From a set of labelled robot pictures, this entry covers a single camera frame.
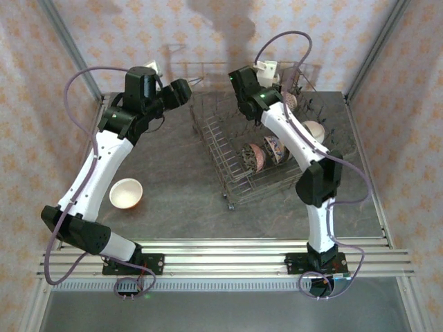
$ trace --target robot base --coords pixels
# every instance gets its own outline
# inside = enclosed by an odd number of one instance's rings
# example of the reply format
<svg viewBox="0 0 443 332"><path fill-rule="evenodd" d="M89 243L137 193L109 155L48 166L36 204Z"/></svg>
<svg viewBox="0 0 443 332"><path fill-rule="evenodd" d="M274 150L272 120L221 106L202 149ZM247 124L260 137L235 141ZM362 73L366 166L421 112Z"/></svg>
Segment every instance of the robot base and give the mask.
<svg viewBox="0 0 443 332"><path fill-rule="evenodd" d="M155 275L163 274L163 267L165 266L164 254L142 254L139 253L131 259L128 263L145 266L149 268ZM106 260L103 264L103 275L140 275L142 270L139 268L130 268L129 266L117 263L115 261Z"/></svg>
<svg viewBox="0 0 443 332"><path fill-rule="evenodd" d="M288 275L301 275L308 271L316 271L324 275L343 274L344 277L349 276L345 254L338 252L333 259L330 259L320 268L314 268L309 262L309 253L307 252L290 252L286 254L284 259Z"/></svg>

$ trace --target floral wall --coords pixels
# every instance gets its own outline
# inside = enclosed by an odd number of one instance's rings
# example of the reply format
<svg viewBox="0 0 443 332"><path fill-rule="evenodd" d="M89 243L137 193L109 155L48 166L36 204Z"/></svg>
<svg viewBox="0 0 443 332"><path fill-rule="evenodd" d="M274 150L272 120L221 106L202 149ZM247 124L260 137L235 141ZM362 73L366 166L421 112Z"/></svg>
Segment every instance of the floral wall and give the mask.
<svg viewBox="0 0 443 332"><path fill-rule="evenodd" d="M411 1L352 103L395 245L443 326L443 2Z"/></svg>
<svg viewBox="0 0 443 332"><path fill-rule="evenodd" d="M50 232L40 220L80 166L85 140L64 113L76 69L36 1L0 6L0 330L17 331ZM96 102L81 80L70 100L90 127Z"/></svg>
<svg viewBox="0 0 443 332"><path fill-rule="evenodd" d="M165 79L227 81L250 64L272 36L309 33L314 47L304 71L318 90L346 91L395 0L55 0L90 66L131 67L152 59ZM263 59L298 61L303 37L285 37ZM179 62L190 62L179 65ZM217 62L202 68L196 62ZM121 91L113 73L94 73L103 91Z"/></svg>

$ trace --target gray countertop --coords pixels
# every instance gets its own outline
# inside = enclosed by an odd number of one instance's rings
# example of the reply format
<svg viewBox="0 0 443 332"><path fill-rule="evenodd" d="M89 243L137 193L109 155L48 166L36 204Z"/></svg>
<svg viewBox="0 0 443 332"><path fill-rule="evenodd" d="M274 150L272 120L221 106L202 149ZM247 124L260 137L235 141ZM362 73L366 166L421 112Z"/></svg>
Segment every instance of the gray countertop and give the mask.
<svg viewBox="0 0 443 332"><path fill-rule="evenodd" d="M329 107L345 111L341 93L321 94ZM99 222L130 239L307 239L306 208L294 188L230 211L210 158L192 129L188 107L168 112L165 117L158 131L142 135L109 186L122 178L135 178L143 186L142 200L131 210L119 210L111 205L108 190ZM151 128L159 123L152 122ZM362 168L358 154L350 161ZM363 180L344 168L338 199L355 199L365 191ZM334 225L338 237L382 235L372 201L335 208Z"/></svg>
<svg viewBox="0 0 443 332"><path fill-rule="evenodd" d="M410 332L410 327L396 279L361 278L330 301L278 291L153 291L147 299L126 302L111 292L52 292L40 331Z"/></svg>

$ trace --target metal basket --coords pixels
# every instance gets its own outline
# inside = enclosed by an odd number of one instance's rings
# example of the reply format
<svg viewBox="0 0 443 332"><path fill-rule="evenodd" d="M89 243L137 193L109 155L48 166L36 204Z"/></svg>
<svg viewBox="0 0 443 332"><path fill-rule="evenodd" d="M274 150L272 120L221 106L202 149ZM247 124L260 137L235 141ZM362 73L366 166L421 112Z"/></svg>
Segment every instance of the metal basket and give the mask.
<svg viewBox="0 0 443 332"><path fill-rule="evenodd" d="M282 81L290 69L280 69ZM298 85L301 77L305 87ZM323 144L328 149L339 150L345 159L355 154L356 143L352 130L347 126L349 120L344 109L343 114L328 114L327 105L301 71L289 92L297 97L298 106L293 114L300 122L313 120L324 126ZM236 204L287 190L301 177L302 172L294 159L255 174L246 168L242 159L244 144L253 142L261 145L264 136L273 134L263 125L257 127L254 121L246 120L238 111L233 91L195 93L190 113L194 128L214 163L231 210Z"/></svg>

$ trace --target white bowl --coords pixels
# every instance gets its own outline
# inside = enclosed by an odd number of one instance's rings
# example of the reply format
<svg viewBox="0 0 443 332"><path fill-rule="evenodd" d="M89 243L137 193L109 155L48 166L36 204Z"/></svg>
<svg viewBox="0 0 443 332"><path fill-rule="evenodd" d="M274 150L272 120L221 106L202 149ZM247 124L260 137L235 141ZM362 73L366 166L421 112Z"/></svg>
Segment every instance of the white bowl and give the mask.
<svg viewBox="0 0 443 332"><path fill-rule="evenodd" d="M118 209L129 209L140 201L142 194L143 187L135 178L124 178L112 186L109 200Z"/></svg>
<svg viewBox="0 0 443 332"><path fill-rule="evenodd" d="M314 137L314 139L320 144L325 140L325 128L321 124L315 121L304 121L302 125L308 132Z"/></svg>

